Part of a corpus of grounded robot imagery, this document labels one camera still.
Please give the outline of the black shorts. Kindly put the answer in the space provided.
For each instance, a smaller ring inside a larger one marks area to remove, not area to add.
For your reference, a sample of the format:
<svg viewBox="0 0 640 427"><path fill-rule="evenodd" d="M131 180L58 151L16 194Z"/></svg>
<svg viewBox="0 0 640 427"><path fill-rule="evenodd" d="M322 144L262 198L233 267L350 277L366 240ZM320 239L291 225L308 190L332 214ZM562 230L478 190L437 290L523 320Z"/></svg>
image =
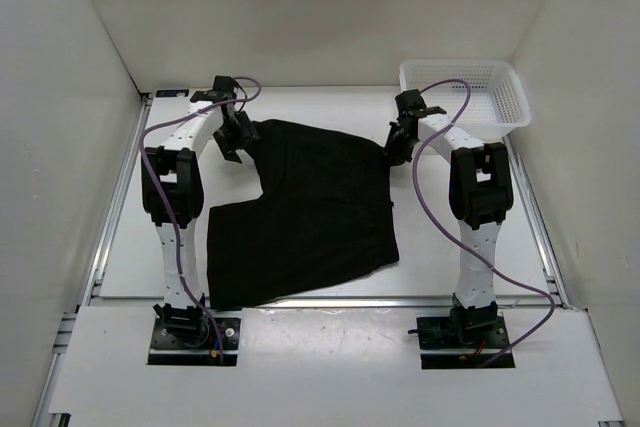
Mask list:
<svg viewBox="0 0 640 427"><path fill-rule="evenodd" d="M212 308L262 305L399 261L390 165L380 145L282 120L255 128L259 138L245 150L261 195L209 210Z"/></svg>

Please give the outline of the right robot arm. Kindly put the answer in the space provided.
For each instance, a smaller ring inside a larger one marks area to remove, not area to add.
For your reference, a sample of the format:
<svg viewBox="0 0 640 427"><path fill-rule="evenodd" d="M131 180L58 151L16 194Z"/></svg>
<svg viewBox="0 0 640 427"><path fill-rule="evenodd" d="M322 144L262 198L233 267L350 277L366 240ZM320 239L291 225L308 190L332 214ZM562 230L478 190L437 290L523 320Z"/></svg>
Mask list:
<svg viewBox="0 0 640 427"><path fill-rule="evenodd" d="M402 165L424 141L450 166L449 205L463 247L449 334L458 345L470 347L497 321L492 267L501 225L513 206L508 153L501 142L487 143L452 126L440 108L425 117L400 115L390 124L384 153L392 165Z"/></svg>

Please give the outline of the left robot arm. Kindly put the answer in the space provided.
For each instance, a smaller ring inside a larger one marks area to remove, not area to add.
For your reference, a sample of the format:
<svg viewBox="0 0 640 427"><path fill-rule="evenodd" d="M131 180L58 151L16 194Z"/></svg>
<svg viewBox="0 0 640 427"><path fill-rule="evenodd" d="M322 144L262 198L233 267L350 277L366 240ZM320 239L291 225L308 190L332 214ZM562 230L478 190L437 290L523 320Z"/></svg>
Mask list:
<svg viewBox="0 0 640 427"><path fill-rule="evenodd" d="M164 303L154 310L188 347L219 334L197 273L195 230L205 200L199 157L214 140L236 160L257 138L242 108L251 100L233 89L196 91L186 114L146 127L140 138L142 205L161 243L165 276Z"/></svg>

